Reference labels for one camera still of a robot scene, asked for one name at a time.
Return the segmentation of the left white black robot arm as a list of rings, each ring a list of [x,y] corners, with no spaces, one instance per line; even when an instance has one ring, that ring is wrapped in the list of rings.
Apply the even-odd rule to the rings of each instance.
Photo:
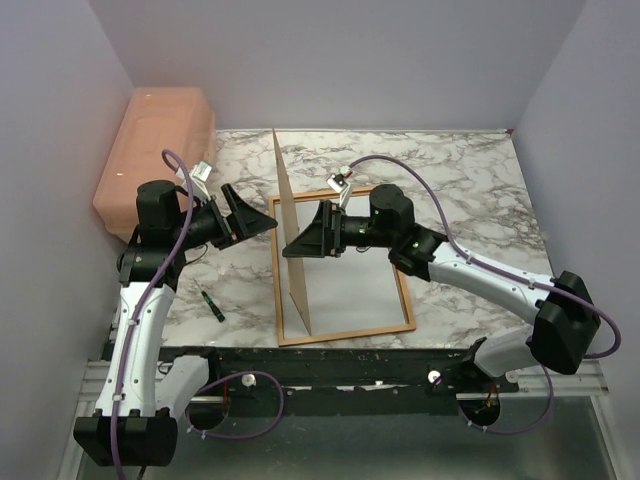
[[[182,210],[168,180],[137,189],[139,223],[119,257],[118,328],[109,370],[93,413],[75,421],[73,436],[99,466],[166,466],[175,453],[178,421],[197,393],[214,393],[222,372],[209,354],[183,354],[159,378],[162,331],[175,299],[186,251],[219,250],[276,228],[274,218],[245,202],[229,184],[231,212],[213,200]]]

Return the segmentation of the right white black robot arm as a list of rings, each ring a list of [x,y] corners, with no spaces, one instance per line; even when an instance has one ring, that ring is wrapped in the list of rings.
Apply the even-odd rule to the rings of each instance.
[[[311,223],[283,249],[286,258],[339,257],[349,247],[384,248],[407,276],[460,288],[515,314],[525,327],[481,338],[469,349],[460,379],[480,392],[508,371],[541,365],[572,375],[586,357],[600,321],[581,277],[520,274],[455,246],[416,222],[413,202],[393,184],[369,194],[368,216],[320,202]]]

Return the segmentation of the brown cardboard backing board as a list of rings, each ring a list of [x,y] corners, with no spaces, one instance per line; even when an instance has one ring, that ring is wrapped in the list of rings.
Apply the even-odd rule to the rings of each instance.
[[[272,130],[272,139],[274,145],[278,191],[280,196],[282,228],[285,241],[284,245],[289,246],[300,233],[296,201],[275,130]],[[285,260],[287,263],[289,295],[307,333],[311,335],[312,328],[303,260],[298,257],[286,257]]]

